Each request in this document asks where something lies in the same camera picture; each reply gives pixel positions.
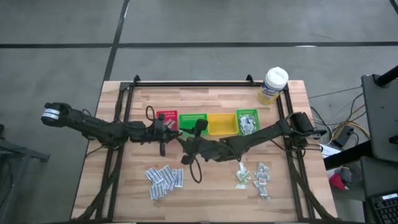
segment butcher block tabletop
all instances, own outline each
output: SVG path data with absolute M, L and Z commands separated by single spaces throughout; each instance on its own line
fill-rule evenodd
M 118 98 L 120 82 L 104 82 L 96 117 L 112 121 Z M 289 81 L 290 97 L 295 112 L 306 112 L 312 121 L 310 104 L 302 80 Z M 260 127 L 265 128 L 279 120 L 276 103 L 262 105 L 257 101 L 259 87 L 135 87 L 130 110 L 130 121 L 143 121 L 148 126 L 145 110 L 152 106 L 156 111 L 177 110 L 178 114 L 235 113 L 241 109 L 257 109 Z M 218 140 L 225 136 L 203 136 Z M 283 146 L 282 137 L 275 141 Z M 88 152 L 98 148 L 98 141 L 90 142 Z M 90 154 L 84 162 L 80 184 L 73 206 L 72 218 L 81 215 L 100 190 L 107 149 Z M 252 147 L 242 157 L 242 162 L 253 174 L 259 162 L 270 168 L 267 182 L 269 200 L 263 200 L 250 181 L 247 189 L 235 189 L 237 161 L 205 162 L 197 156 L 203 172 L 200 184 L 193 181 L 189 166 L 181 164 L 182 147 L 173 140 L 166 145 L 166 156 L 159 155 L 159 143 L 132 143 L 124 147 L 119 178 L 114 222 L 274 222 L 297 221 L 286 153 L 268 141 Z M 326 176 L 320 151 L 307 151 L 304 157 L 309 186 L 319 202 L 336 217 L 336 209 Z M 183 169 L 183 187 L 174 188 L 160 200 L 151 200 L 152 182 L 145 171 L 154 167 Z M 198 176 L 196 164 L 193 171 Z M 302 208 L 307 217 L 303 193 Z M 109 197 L 105 199 L 104 215 L 108 211 Z

